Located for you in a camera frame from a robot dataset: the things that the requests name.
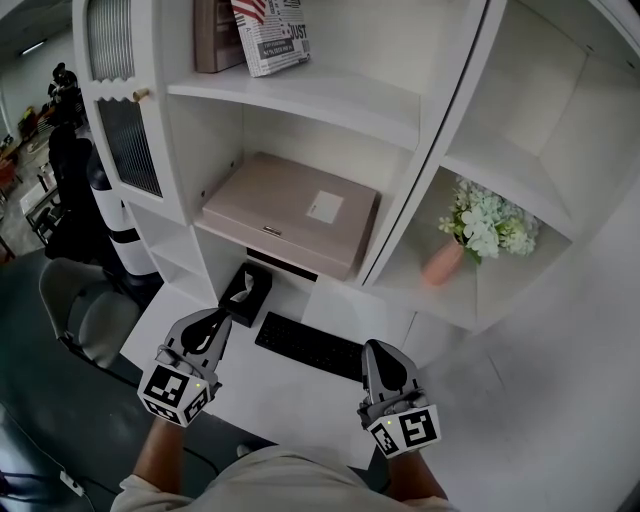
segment beige shirt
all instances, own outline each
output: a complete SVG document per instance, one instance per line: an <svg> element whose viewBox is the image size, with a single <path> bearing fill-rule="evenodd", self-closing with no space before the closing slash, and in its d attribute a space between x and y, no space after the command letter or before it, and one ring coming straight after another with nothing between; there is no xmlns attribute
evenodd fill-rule
<svg viewBox="0 0 640 512"><path fill-rule="evenodd" d="M251 453L225 469L199 498L160 492L135 475L120 486L111 512L456 512L439 498L392 500L367 488L349 468L279 446Z"/></svg>

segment wooden knob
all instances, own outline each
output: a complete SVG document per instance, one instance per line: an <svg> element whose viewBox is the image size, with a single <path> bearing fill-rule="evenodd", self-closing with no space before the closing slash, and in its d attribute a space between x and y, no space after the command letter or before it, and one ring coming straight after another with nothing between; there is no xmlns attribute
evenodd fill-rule
<svg viewBox="0 0 640 512"><path fill-rule="evenodd" d="M140 103L140 100L146 96L149 96L149 89L138 89L133 93L133 101Z"/></svg>

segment box lid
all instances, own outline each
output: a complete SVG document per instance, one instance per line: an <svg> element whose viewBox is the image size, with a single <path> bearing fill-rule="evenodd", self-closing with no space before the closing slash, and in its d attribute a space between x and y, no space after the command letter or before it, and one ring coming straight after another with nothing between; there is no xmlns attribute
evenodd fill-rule
<svg viewBox="0 0 640 512"><path fill-rule="evenodd" d="M351 265L375 198L376 191L368 187L257 153L213 195L204 212Z"/></svg>

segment led light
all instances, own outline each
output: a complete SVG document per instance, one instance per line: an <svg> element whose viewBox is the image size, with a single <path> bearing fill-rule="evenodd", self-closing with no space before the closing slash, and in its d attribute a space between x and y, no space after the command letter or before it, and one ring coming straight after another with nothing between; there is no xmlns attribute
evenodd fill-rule
<svg viewBox="0 0 640 512"><path fill-rule="evenodd" d="M34 44L33 46L30 46L29 48L27 48L26 50L24 50L20 55L26 55L29 52L32 52L33 50L35 50L36 48L40 48L47 40L44 39L42 41L40 41L37 44Z"/></svg>

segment book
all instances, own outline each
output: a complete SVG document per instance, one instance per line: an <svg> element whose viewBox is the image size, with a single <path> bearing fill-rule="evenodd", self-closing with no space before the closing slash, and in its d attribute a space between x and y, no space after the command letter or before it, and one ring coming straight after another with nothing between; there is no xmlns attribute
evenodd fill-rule
<svg viewBox="0 0 640 512"><path fill-rule="evenodd" d="M198 73L217 73L245 61L231 0L194 0L193 32Z"/></svg>
<svg viewBox="0 0 640 512"><path fill-rule="evenodd" d="M256 78L311 58L300 0L231 0L240 39Z"/></svg>

